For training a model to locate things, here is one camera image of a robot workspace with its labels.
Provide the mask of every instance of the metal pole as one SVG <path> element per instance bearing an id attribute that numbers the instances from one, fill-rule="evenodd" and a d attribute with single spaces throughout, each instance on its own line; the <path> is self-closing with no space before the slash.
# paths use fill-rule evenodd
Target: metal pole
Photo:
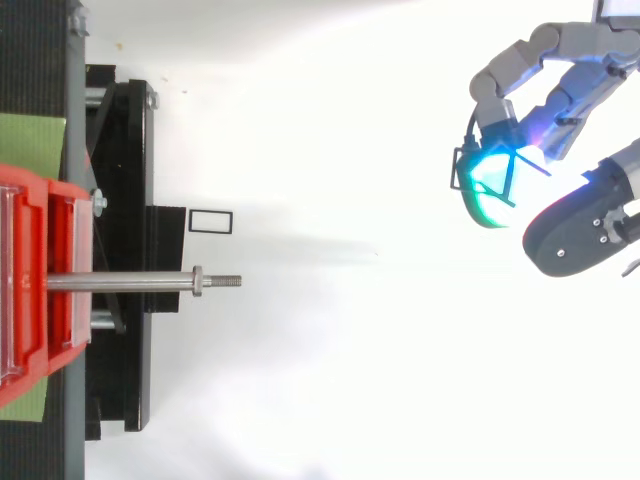
<path id="1" fill-rule="evenodd" d="M 92 330 L 115 330 L 116 323 L 113 321 L 109 310 L 94 310 L 91 312 Z"/>
<path id="2" fill-rule="evenodd" d="M 87 88 L 84 97 L 85 105 L 90 108 L 98 108 L 106 91 L 106 88 Z"/>
<path id="3" fill-rule="evenodd" d="M 66 292 L 179 292 L 202 295 L 205 287 L 240 287 L 240 276 L 203 275 L 202 267 L 193 272 L 91 272 L 51 274 L 50 291 Z"/>

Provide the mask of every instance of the black frame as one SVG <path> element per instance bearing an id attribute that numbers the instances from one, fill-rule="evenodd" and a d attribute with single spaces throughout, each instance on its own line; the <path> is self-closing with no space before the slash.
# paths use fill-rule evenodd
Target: black frame
<path id="1" fill-rule="evenodd" d="M 0 111 L 66 117 L 60 178 L 85 187 L 84 39 L 69 32 L 77 0 L 20 0 L 0 8 Z M 49 377 L 41 423 L 0 422 L 0 478 L 84 478 L 85 354 Z"/>
<path id="2" fill-rule="evenodd" d="M 194 213 L 218 213 L 229 215 L 229 231 L 228 232 L 215 232 L 213 230 L 195 230 L 193 228 L 193 214 Z M 189 210 L 189 232 L 194 233 L 211 233 L 214 235 L 232 235 L 233 234 L 233 212 L 223 212 L 218 210 Z"/>
<path id="3" fill-rule="evenodd" d="M 87 87 L 105 92 L 99 107 L 86 107 L 91 165 L 109 200 L 95 220 L 94 269 L 181 271 L 186 208 L 152 205 L 153 90 L 142 80 L 116 83 L 115 70 L 88 65 L 86 74 Z M 102 420 L 124 421 L 127 432 L 147 425 L 151 314 L 177 312 L 179 299 L 177 292 L 94 294 L 94 308 L 112 316 L 117 309 L 124 328 L 94 331 L 87 347 L 87 440 L 100 439 Z"/>

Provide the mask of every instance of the robotic finger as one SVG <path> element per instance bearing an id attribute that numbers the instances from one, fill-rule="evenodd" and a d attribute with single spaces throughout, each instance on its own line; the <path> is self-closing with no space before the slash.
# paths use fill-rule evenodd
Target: robotic finger
<path id="1" fill-rule="evenodd" d="M 589 115 L 640 65 L 640 2 L 616 16 L 628 10 L 622 3 L 596 0 L 591 23 L 541 25 L 471 81 L 477 105 L 454 153 L 451 187 L 461 192 L 472 219 L 488 228 L 508 226 L 528 200 L 551 199 L 523 238 L 525 253 L 549 276 L 585 271 L 640 239 L 640 217 L 624 213 L 626 204 L 640 198 L 640 140 L 576 175 L 566 192 L 545 197 L 545 181 L 556 175 L 553 164 L 563 163 Z M 545 105 L 518 121 L 506 96 L 547 59 L 574 65 Z M 522 184 L 529 186 L 525 193 Z"/>

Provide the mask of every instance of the white background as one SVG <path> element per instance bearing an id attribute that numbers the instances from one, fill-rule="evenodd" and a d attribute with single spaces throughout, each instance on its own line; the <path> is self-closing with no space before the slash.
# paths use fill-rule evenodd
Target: white background
<path id="1" fill-rule="evenodd" d="M 244 277 L 155 316 L 151 422 L 104 425 L 87 478 L 640 477 L 640 251 L 548 279 L 448 189 L 472 76 L 591 2 L 86 3 L 88 62 L 160 92 L 156 203 L 235 214 L 184 267 Z M 568 161 L 638 136 L 638 82 Z"/>

